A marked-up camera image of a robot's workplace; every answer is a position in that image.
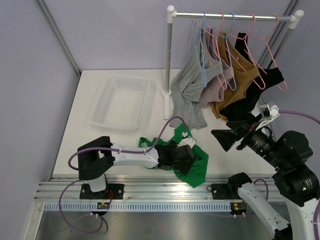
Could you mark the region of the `green tank top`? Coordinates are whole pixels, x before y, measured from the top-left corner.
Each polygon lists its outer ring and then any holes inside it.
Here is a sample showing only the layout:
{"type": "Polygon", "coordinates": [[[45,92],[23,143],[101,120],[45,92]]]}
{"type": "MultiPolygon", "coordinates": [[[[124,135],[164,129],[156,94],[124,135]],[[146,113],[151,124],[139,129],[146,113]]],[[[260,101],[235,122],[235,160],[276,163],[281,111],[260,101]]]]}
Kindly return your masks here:
{"type": "MultiPolygon", "coordinates": [[[[182,140],[183,131],[184,124],[181,123],[179,127],[174,129],[174,135],[170,140],[164,141],[160,138],[157,144],[166,146],[169,145],[171,141],[178,143],[182,140]]],[[[175,176],[179,180],[189,184],[193,188],[196,188],[206,181],[209,156],[198,145],[194,145],[192,151],[196,156],[196,160],[187,175],[183,175],[180,171],[173,168],[168,168],[166,171],[174,172],[175,176]]]]}

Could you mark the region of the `pink mauve tank top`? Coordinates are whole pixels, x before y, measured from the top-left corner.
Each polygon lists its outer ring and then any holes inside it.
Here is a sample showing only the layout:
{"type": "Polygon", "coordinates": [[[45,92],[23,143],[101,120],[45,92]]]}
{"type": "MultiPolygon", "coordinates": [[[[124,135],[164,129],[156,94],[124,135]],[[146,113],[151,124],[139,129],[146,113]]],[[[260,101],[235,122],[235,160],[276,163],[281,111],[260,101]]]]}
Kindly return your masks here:
{"type": "Polygon", "coordinates": [[[221,59],[217,46],[218,41],[212,28],[207,27],[202,31],[202,41],[207,87],[200,95],[199,104],[205,109],[211,102],[224,100],[224,92],[228,88],[229,81],[234,77],[234,71],[221,59]]]}

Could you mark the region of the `grey tank top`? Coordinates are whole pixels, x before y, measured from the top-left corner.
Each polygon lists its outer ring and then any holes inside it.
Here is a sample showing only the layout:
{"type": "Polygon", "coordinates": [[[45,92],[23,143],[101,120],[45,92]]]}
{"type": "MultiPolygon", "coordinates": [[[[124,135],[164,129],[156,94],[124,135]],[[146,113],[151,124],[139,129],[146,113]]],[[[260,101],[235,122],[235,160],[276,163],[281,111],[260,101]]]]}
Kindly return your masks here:
{"type": "Polygon", "coordinates": [[[197,39],[198,33],[193,31],[193,52],[170,85],[173,102],[172,115],[181,117],[190,129],[207,127],[207,122],[200,106],[201,93],[205,87],[196,53],[199,43],[194,44],[197,39]]]}

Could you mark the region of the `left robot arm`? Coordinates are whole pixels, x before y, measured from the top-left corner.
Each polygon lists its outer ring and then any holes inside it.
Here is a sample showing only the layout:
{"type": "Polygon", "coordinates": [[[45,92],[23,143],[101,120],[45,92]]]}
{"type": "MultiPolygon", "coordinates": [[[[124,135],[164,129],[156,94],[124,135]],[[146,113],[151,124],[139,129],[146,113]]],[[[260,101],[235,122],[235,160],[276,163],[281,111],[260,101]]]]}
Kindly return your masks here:
{"type": "Polygon", "coordinates": [[[174,169],[184,176],[196,161],[192,148],[196,140],[184,136],[177,143],[155,144],[149,148],[113,144],[110,137],[99,137],[78,148],[78,177],[83,181],[82,200],[123,199],[124,185],[108,183],[106,172],[112,167],[139,166],[147,169],[174,169]]]}

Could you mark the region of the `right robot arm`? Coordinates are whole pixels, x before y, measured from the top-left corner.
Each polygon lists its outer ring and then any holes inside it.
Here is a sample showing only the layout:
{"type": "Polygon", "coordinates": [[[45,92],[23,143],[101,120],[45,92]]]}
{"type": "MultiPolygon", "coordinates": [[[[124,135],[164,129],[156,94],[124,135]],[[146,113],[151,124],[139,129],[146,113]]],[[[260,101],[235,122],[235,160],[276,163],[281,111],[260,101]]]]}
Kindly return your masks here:
{"type": "Polygon", "coordinates": [[[250,177],[240,172],[228,178],[227,194],[249,205],[273,240],[318,240],[320,220],[320,181],[306,161],[313,155],[303,133],[290,130],[274,141],[262,129],[262,117],[227,122],[229,129],[214,129],[211,134],[227,152],[236,142],[238,151],[249,147],[275,169],[275,186],[284,197],[290,220],[279,215],[261,196],[250,177]]]}

